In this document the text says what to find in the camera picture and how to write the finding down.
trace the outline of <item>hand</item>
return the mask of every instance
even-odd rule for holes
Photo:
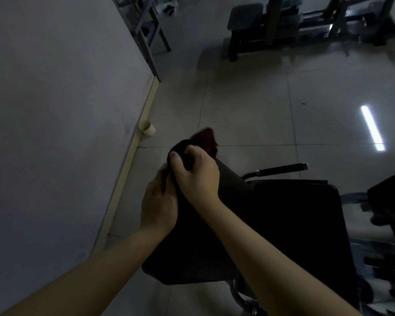
[[[142,200],[140,229],[153,229],[167,236],[177,221],[178,206],[173,172],[163,182],[163,171],[167,163],[158,170],[155,178],[145,190]]]
[[[201,208],[219,201],[219,169],[215,160],[199,146],[189,145],[184,153],[195,159],[192,170],[187,171],[184,168],[181,157],[175,152],[170,153],[171,168],[181,192],[200,211]]]

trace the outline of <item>person's right hand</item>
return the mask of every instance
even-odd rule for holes
[[[199,146],[189,145],[184,151],[195,159],[191,171],[184,168],[181,157],[170,153],[170,164],[181,192],[196,210],[207,208],[219,201],[219,169],[215,160]]]

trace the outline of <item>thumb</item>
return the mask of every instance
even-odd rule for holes
[[[184,168],[183,160],[176,152],[170,152],[170,165],[176,178],[187,174],[187,170]]]
[[[164,195],[170,195],[170,196],[177,196],[176,193],[176,188],[174,186],[174,174],[173,172],[170,172],[169,175],[167,176],[167,179],[165,180],[165,194]]]

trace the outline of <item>person's left hand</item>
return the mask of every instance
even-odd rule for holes
[[[178,214],[173,172],[170,172],[165,184],[163,181],[166,167],[167,164],[163,164],[145,190],[140,224],[140,229],[153,229],[163,233],[164,237],[174,228]]]

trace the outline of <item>person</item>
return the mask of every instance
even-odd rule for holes
[[[219,170],[214,159],[192,145],[185,153],[195,159],[191,171],[184,168],[178,154],[171,152],[173,171],[165,184],[162,173],[166,165],[148,184],[136,233],[92,256],[2,315],[100,315],[176,224],[175,176],[180,191],[214,231],[269,315],[360,316],[220,201]]]

